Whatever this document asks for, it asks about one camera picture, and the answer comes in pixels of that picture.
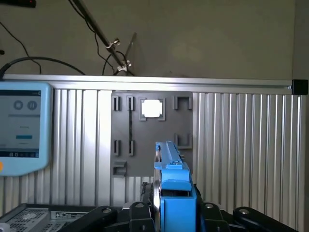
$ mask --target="beige wall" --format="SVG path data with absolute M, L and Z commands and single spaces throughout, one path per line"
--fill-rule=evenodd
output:
M 36 9 L 0 6 L 0 20 L 31 55 L 67 61 L 100 75 L 94 35 L 67 0 L 37 0 Z M 138 42 L 130 59 L 145 76 L 291 79 L 293 0 L 87 0 L 109 39 L 126 50 L 133 32 Z M 101 51 L 106 56 L 103 45 Z M 25 55 L 0 27 L 0 65 Z M 75 74 L 41 61 L 45 74 Z M 30 61 L 9 73 L 37 73 Z

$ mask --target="black end cap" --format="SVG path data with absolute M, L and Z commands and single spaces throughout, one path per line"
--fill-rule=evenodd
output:
M 308 95 L 308 80 L 292 80 L 292 95 Z

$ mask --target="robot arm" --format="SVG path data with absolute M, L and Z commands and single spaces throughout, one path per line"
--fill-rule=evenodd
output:
M 295 232 L 249 207 L 239 207 L 231 215 L 203 202 L 174 143 L 156 143 L 154 161 L 154 182 L 145 187 L 142 202 L 120 212 L 98 207 L 59 231 Z

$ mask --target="metal rod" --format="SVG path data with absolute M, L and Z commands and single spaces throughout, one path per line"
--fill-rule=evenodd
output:
M 132 46 L 133 46 L 133 44 L 134 44 L 134 42 L 135 42 L 135 40 L 136 40 L 136 32 L 134 32 L 133 33 L 133 36 L 132 36 L 132 39 L 131 39 L 131 41 L 130 41 L 130 43 L 129 43 L 129 46 L 127 47 L 127 50 L 126 50 L 126 58 L 128 58 L 128 56 L 129 56 L 129 53 L 130 53 L 130 51 L 131 51 L 131 48 L 132 48 Z
M 112 57 L 116 60 L 116 62 L 121 66 L 124 67 L 126 64 L 126 60 L 123 63 L 121 59 L 118 57 L 117 53 L 115 52 L 114 45 L 106 38 L 106 36 L 101 31 L 99 25 L 92 17 L 91 13 L 88 11 L 86 5 L 82 0 L 73 0 L 76 7 L 80 10 L 80 12 L 85 17 L 85 20 L 90 24 L 92 29 L 95 31 L 95 33 L 98 35 L 98 37 L 101 39 L 101 41 L 104 43 L 106 49 L 110 52 Z

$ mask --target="metal frame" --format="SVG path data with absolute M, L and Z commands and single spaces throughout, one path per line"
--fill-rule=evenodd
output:
M 292 81 L 6 74 L 4 80 L 44 81 L 56 89 L 292 94 Z
M 292 95 L 292 81 L 18 74 L 4 80 L 51 84 L 55 121 L 52 164 L 20 179 L 0 178 L 0 214 L 19 202 L 138 201 L 141 183 L 153 177 L 110 176 L 112 91 L 190 91 L 192 178 L 204 200 L 220 196 L 229 212 L 247 205 L 303 231 L 306 96 Z

